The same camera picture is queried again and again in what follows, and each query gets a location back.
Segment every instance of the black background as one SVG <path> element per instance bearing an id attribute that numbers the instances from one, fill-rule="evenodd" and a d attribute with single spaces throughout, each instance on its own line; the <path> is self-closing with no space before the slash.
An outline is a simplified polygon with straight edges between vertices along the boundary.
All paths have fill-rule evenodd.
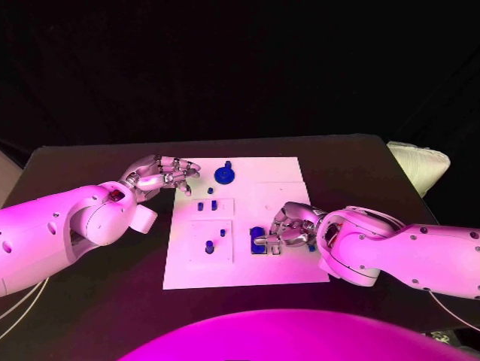
<path id="1" fill-rule="evenodd" d="M 448 154 L 425 201 L 480 228 L 480 8 L 0 2 L 19 165 L 43 145 L 352 132 Z"/>

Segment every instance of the black curtain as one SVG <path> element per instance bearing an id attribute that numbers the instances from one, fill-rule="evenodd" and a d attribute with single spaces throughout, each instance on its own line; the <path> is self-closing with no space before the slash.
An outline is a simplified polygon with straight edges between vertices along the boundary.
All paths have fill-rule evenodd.
<path id="1" fill-rule="evenodd" d="M 387 140 L 478 45 L 455 5 L 0 2 L 0 148 Z"/>

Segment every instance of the blue knob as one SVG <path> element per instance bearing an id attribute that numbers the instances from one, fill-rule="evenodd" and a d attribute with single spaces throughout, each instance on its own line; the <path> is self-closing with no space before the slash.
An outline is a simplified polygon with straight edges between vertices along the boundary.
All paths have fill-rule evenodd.
<path id="1" fill-rule="evenodd" d="M 212 241 L 205 241 L 205 253 L 211 254 L 215 248 L 212 247 Z"/>
<path id="2" fill-rule="evenodd" d="M 227 161 L 224 166 L 215 170 L 215 182 L 220 184 L 230 184 L 234 181 L 234 171 L 231 169 L 231 162 Z"/>

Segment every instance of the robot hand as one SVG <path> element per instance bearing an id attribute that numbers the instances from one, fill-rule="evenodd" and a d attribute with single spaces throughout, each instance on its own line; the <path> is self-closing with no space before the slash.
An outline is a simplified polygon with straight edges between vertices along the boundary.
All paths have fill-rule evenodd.
<path id="1" fill-rule="evenodd" d="M 480 299 L 480 229 L 404 224 L 367 208 L 326 212 L 287 202 L 257 245 L 316 242 L 319 267 L 373 286 L 380 271 L 412 288 Z"/>
<path id="2" fill-rule="evenodd" d="M 160 188 L 191 194 L 185 179 L 199 167 L 147 156 L 117 182 L 84 186 L 0 210 L 0 296 L 30 287 L 130 227 L 147 233 L 156 213 L 139 205 Z"/>

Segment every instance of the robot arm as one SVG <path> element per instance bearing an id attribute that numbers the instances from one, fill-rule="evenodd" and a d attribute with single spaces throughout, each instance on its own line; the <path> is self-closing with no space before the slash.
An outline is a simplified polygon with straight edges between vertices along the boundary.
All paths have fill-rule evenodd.
<path id="1" fill-rule="evenodd" d="M 156 213 L 137 203 L 160 188 L 179 188 L 198 177 L 184 159 L 140 159 L 117 182 L 84 186 L 0 210 L 0 296 L 42 281 L 130 227 L 147 233 Z"/>
<path id="2" fill-rule="evenodd" d="M 365 208 L 326 214 L 287 202 L 256 243 L 316 243 L 319 267 L 360 286 L 373 286 L 383 270 L 419 290 L 480 299 L 480 229 L 404 226 Z"/>

